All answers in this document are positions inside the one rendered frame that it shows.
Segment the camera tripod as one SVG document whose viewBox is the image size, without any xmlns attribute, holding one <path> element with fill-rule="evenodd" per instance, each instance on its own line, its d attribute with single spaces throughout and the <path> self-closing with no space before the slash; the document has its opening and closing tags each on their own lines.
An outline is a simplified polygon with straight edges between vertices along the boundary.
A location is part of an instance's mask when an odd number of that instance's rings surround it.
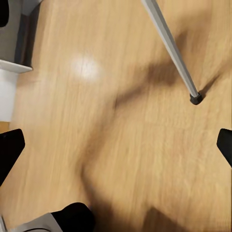
<svg viewBox="0 0 232 232">
<path fill-rule="evenodd" d="M 183 61 L 183 58 L 177 48 L 177 45 L 172 37 L 172 34 L 166 24 L 166 21 L 161 13 L 156 0 L 141 0 L 151 20 L 153 21 L 157 32 L 159 33 L 165 47 L 167 48 L 174 64 L 176 65 L 183 81 L 185 82 L 190 92 L 190 102 L 197 105 L 202 102 L 203 98 L 197 92 L 195 84 L 188 72 L 188 69 Z"/>
</svg>

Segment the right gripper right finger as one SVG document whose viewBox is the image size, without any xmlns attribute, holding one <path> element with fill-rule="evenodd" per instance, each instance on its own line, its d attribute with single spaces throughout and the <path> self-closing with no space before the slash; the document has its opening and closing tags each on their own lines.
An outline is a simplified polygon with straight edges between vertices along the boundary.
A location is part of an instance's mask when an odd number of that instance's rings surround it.
<svg viewBox="0 0 232 232">
<path fill-rule="evenodd" d="M 232 130 L 220 129 L 217 138 L 217 146 L 232 167 Z"/>
</svg>

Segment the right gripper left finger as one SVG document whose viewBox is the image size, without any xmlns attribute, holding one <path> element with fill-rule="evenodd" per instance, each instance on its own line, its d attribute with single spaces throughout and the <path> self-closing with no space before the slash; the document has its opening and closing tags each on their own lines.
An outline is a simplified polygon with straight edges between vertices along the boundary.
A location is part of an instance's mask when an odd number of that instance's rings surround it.
<svg viewBox="0 0 232 232">
<path fill-rule="evenodd" d="M 21 129 L 0 134 L 0 187 L 25 147 Z"/>
</svg>

